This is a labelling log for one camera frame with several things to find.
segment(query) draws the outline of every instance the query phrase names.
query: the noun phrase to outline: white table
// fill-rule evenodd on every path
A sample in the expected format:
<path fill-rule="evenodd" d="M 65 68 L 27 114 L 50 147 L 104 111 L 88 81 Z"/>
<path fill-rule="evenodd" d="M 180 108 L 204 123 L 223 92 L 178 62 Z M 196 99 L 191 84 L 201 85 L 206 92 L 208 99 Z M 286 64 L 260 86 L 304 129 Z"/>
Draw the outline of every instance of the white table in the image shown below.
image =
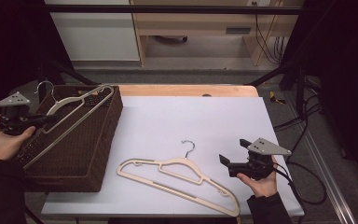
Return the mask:
<path fill-rule="evenodd" d="M 201 171 L 233 192 L 240 202 L 240 214 L 249 215 L 246 200 L 251 190 L 237 178 L 229 177 L 219 154 L 231 162 L 246 162 L 247 149 L 240 146 L 244 138 L 253 142 L 258 137 L 278 143 L 267 109 L 259 97 L 191 97 L 191 96 L 123 96 L 123 111 L 106 167 L 103 186 L 98 193 L 50 193 L 43 215 L 90 217 L 226 217 L 211 208 L 174 196 L 165 191 L 117 175 L 116 169 L 128 159 L 166 161 L 184 157 L 191 144 L 196 149 L 188 159 Z M 276 157 L 286 168 L 282 156 Z M 179 173 L 186 169 L 177 165 Z M 184 181 L 161 177 L 156 167 L 130 170 L 137 175 L 157 178 L 179 190 L 232 206 L 210 186 L 189 187 Z M 278 175 L 278 191 L 290 216 L 303 211 L 287 185 Z"/>

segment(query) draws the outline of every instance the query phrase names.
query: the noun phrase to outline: black sleeve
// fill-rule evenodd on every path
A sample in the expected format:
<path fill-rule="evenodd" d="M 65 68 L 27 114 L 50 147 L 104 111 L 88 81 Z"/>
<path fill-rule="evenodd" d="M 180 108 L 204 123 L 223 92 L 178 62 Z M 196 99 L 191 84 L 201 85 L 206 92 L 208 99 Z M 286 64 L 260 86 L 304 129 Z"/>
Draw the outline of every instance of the black sleeve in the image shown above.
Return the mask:
<path fill-rule="evenodd" d="M 24 171 L 10 161 L 0 161 L 0 223 L 26 223 Z"/>
<path fill-rule="evenodd" d="M 248 199 L 254 224 L 288 224 L 292 219 L 287 214 L 281 196 L 276 193 L 270 197 L 256 198 L 254 195 Z"/>

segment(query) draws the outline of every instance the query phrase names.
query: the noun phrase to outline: gray floor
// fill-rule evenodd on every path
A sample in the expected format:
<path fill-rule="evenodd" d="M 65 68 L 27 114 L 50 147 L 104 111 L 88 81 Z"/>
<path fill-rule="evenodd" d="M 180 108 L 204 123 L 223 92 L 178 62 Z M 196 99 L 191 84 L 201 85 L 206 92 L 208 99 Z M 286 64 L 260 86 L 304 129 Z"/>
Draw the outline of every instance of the gray floor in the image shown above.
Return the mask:
<path fill-rule="evenodd" d="M 262 65 L 254 67 L 246 53 L 240 37 L 193 37 L 187 42 L 177 39 L 151 38 L 147 50 L 145 66 L 138 63 L 74 63 L 77 71 L 92 80 L 103 83 L 175 83 L 175 84 L 243 84 L 265 75 L 276 67 L 275 64 L 264 60 Z M 275 91 L 279 98 L 290 103 L 295 97 L 295 91 L 280 92 L 277 84 L 281 77 L 275 77 L 259 86 L 259 95 L 265 99 L 266 107 L 272 124 L 278 125 L 295 117 L 290 104 L 271 102 L 270 91 Z M 35 83 L 30 83 L 19 90 L 32 92 Z M 310 105 L 318 104 L 312 100 Z M 279 143 L 286 148 L 292 148 L 300 136 L 301 125 L 293 126 L 284 131 L 276 132 Z M 315 113 L 309 118 L 309 134 L 321 153 L 331 177 L 337 183 L 342 199 L 350 208 L 354 221 L 340 220 L 335 207 L 334 196 L 321 205 L 308 205 L 307 215 L 303 223 L 358 223 L 358 166 L 355 161 L 341 157 L 341 146 L 323 113 Z M 317 165 L 312 159 L 315 146 L 303 139 L 294 153 L 291 161 L 307 166 L 319 174 Z M 299 191 L 309 201 L 318 201 L 323 191 L 320 184 L 308 173 L 289 165 L 290 172 Z M 76 223 L 69 217 L 44 217 L 40 215 L 46 195 L 44 193 L 26 193 L 27 205 L 46 223 Z M 87 219 L 80 223 L 92 223 Z M 98 223 L 106 223 L 106 219 L 93 219 Z M 246 218 L 243 223 L 252 223 Z"/>

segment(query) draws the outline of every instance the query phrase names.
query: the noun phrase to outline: aluminum rail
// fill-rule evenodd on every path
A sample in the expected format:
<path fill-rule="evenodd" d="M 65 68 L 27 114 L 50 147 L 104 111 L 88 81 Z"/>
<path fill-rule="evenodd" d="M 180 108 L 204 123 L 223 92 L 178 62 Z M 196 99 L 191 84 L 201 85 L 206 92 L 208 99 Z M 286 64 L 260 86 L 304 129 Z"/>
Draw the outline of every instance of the aluminum rail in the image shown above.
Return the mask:
<path fill-rule="evenodd" d="M 291 95 L 286 94 L 286 99 L 288 99 L 288 103 L 290 108 L 292 109 L 293 114 L 296 116 L 296 107 L 294 106 L 294 99 Z M 304 125 L 299 124 L 300 131 L 304 130 Z M 315 165 L 316 170 L 322 181 L 324 182 L 327 194 L 330 198 L 331 204 L 336 210 L 337 216 L 342 224 L 355 224 L 356 220 L 349 208 L 347 202 L 345 201 L 344 196 L 341 193 L 341 190 L 338 187 L 338 184 L 330 172 L 330 169 L 327 167 L 324 158 L 322 157 L 319 148 L 317 147 L 315 141 L 312 138 L 312 135 L 308 130 L 305 131 L 305 141 L 309 146 L 310 157 Z"/>
<path fill-rule="evenodd" d="M 321 12 L 319 8 L 303 7 L 213 7 L 159 5 L 26 5 L 25 9 L 69 13 L 179 13 L 179 14 L 257 14 L 300 15 Z"/>

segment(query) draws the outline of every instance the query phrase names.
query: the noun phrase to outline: metal bracket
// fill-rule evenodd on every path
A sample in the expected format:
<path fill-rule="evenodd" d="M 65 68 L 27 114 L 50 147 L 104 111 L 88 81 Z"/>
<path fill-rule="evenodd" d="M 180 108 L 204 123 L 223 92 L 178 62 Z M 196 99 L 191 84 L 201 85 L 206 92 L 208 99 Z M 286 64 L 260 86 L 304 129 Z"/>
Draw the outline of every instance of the metal bracket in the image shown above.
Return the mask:
<path fill-rule="evenodd" d="M 258 138 L 247 148 L 249 151 L 253 151 L 260 155 L 283 155 L 283 156 L 292 155 L 292 151 L 280 147 L 276 144 L 273 144 L 264 138 Z"/>
<path fill-rule="evenodd" d="M 30 104 L 31 101 L 25 98 L 25 96 L 21 95 L 19 92 L 16 92 L 0 101 L 0 107 Z"/>

